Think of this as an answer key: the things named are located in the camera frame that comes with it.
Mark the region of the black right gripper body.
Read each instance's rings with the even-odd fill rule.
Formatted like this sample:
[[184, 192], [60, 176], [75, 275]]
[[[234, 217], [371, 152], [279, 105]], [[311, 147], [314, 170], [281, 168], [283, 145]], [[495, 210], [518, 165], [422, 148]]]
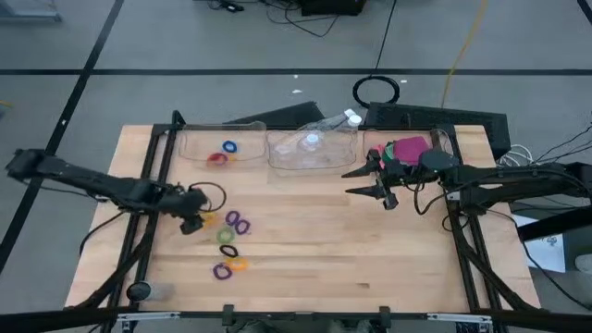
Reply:
[[392, 187], [403, 186], [412, 191], [410, 186], [415, 184], [418, 191], [425, 188], [425, 184], [414, 174], [417, 166], [404, 165], [398, 159], [385, 161], [377, 149], [368, 151], [367, 161], [376, 162], [376, 171], [372, 174], [375, 176], [375, 183], [383, 187], [384, 196], [375, 198], [382, 199], [386, 210], [393, 210], [399, 204], [396, 195], [391, 191]]

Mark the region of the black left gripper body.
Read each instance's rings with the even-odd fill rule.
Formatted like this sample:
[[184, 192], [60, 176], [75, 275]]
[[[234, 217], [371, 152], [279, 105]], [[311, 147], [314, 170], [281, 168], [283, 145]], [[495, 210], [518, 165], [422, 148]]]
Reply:
[[190, 235], [204, 226], [201, 208], [208, 199], [201, 190], [187, 190], [175, 187], [166, 190], [159, 200], [159, 212], [182, 220], [179, 229], [183, 235]]

